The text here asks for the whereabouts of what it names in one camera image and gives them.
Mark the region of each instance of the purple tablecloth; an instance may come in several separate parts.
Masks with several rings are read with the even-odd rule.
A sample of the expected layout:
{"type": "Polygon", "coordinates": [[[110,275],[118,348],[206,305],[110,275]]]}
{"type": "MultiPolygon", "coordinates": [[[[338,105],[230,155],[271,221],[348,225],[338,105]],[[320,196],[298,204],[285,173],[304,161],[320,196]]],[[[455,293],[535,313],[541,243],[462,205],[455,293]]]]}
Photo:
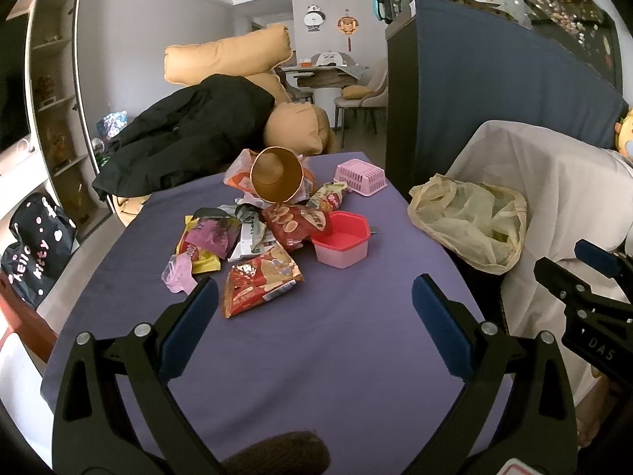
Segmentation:
{"type": "MultiPolygon", "coordinates": [[[[311,168],[318,182],[328,182],[337,164],[354,157],[366,158],[321,156],[311,168]]],[[[215,175],[152,196],[97,269],[59,336],[42,382],[51,406],[79,333],[122,336],[184,299],[160,279],[184,216],[238,195],[215,175]]],[[[276,434],[313,430],[330,450],[328,474],[395,475],[461,390],[411,304],[413,279],[429,273],[448,298],[482,319],[453,262],[411,224],[391,185],[369,198],[349,194],[342,209],[365,215],[378,228],[368,257],[339,270],[319,263],[311,245],[303,247],[293,257],[306,281],[230,320],[216,313],[184,375],[170,382],[182,411],[219,459],[276,434]]],[[[220,287],[223,265],[215,276],[220,287]]],[[[492,438],[509,386],[502,387],[479,448],[492,438]]],[[[128,386],[122,393],[132,400],[128,386]]],[[[137,406],[128,407],[141,443],[156,452],[137,406]]]]}

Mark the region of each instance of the brown knitted fabric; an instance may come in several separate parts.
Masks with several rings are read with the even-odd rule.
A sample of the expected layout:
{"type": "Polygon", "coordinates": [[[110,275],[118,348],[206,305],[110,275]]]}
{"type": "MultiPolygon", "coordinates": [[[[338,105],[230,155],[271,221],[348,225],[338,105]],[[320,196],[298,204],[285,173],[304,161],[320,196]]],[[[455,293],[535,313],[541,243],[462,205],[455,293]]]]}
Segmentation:
{"type": "Polygon", "coordinates": [[[227,475],[321,475],[330,453],[314,433],[290,432],[251,445],[222,466],[227,475]]]}

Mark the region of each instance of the metal screw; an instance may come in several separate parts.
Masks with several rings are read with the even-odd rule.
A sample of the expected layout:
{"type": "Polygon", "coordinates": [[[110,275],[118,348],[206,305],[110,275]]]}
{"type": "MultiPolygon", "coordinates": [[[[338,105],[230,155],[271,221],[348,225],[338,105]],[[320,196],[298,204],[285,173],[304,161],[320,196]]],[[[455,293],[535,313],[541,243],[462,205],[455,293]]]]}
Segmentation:
{"type": "Polygon", "coordinates": [[[144,338],[150,333],[151,329],[152,327],[148,323],[141,323],[140,325],[136,325],[134,335],[138,338],[144,338]]]}
{"type": "Polygon", "coordinates": [[[549,331],[542,331],[540,333],[540,338],[547,344],[552,344],[554,342],[554,335],[549,331]]]}
{"type": "Polygon", "coordinates": [[[77,344],[86,344],[88,341],[90,341],[90,333],[88,332],[82,332],[77,336],[77,344]]]}
{"type": "Polygon", "coordinates": [[[481,331],[486,336],[494,336],[499,331],[499,329],[497,328],[497,325],[492,322],[483,322],[481,324],[481,331]]]}

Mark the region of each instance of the black jacket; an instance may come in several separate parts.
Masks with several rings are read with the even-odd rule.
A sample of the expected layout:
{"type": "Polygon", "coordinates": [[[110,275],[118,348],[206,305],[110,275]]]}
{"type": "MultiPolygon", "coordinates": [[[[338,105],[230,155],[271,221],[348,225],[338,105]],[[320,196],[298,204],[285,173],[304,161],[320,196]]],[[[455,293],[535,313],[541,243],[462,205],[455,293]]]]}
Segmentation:
{"type": "Polygon", "coordinates": [[[112,140],[93,187],[103,200],[132,198],[219,173],[243,148],[263,147],[274,105],[270,93],[241,76],[214,74],[180,89],[112,140]]]}

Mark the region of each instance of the blue gripper pad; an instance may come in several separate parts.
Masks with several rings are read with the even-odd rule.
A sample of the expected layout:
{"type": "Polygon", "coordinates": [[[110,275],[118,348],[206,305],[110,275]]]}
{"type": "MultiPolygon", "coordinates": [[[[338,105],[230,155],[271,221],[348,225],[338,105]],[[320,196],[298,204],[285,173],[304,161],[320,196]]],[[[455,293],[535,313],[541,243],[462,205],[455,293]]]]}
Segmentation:
{"type": "Polygon", "coordinates": [[[473,346],[445,306],[442,291],[428,275],[421,275],[413,281],[411,297],[450,374],[464,382],[470,380],[473,346]]]}
{"type": "Polygon", "coordinates": [[[609,279],[615,279],[620,274],[618,260],[609,252],[590,243],[586,239],[580,239],[574,248],[576,258],[587,266],[594,268],[609,279]]]}
{"type": "Polygon", "coordinates": [[[195,347],[218,308],[218,284],[209,278],[165,338],[160,350],[158,378],[163,382],[180,377],[195,347]]]}

